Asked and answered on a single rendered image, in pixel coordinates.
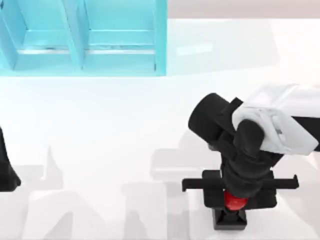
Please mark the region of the red round object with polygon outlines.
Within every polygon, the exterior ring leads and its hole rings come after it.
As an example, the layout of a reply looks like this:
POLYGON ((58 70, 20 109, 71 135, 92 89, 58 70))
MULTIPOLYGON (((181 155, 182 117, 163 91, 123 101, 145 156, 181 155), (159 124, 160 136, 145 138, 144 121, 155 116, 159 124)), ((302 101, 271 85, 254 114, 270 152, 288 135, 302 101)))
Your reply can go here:
POLYGON ((228 191, 224 191, 223 196, 225 207, 231 211, 238 211, 248 203, 248 198, 236 197, 228 191))

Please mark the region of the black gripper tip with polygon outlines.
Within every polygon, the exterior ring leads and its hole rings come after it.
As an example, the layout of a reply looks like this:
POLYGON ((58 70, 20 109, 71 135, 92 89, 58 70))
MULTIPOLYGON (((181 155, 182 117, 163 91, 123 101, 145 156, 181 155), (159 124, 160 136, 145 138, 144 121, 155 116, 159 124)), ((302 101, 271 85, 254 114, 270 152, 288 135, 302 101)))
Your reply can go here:
POLYGON ((0 127, 0 193, 13 192, 21 183, 21 179, 10 163, 3 131, 0 127))

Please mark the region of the light blue rack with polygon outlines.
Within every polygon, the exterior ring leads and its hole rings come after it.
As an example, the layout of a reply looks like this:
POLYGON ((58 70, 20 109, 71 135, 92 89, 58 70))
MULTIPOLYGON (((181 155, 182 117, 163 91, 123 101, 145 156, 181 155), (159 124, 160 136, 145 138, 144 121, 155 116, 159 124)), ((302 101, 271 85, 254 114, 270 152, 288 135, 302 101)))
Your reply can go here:
POLYGON ((168 0, 0 0, 0 76, 164 76, 168 0))

